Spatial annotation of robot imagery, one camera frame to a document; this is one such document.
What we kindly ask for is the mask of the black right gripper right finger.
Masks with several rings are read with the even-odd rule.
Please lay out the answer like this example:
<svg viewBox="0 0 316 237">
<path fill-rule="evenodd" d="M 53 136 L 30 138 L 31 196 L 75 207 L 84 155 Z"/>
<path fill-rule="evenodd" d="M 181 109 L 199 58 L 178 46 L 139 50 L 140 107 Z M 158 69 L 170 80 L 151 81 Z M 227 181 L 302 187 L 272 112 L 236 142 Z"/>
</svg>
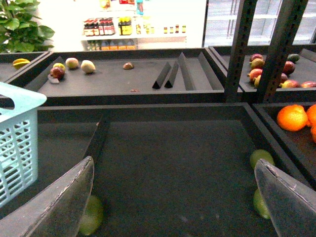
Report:
<svg viewBox="0 0 316 237">
<path fill-rule="evenodd" d="M 255 179 L 279 237 L 316 235 L 316 192 L 264 159 Z"/>
</svg>

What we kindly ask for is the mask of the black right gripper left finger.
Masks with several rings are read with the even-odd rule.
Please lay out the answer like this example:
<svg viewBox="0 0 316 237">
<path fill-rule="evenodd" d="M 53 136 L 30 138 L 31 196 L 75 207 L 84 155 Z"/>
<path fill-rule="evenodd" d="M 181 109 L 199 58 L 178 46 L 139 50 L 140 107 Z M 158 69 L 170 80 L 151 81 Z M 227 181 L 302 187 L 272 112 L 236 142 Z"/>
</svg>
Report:
<svg viewBox="0 0 316 237">
<path fill-rule="evenodd" d="M 75 237 L 91 194 L 94 161 L 86 157 L 0 221 L 2 237 Z"/>
</svg>

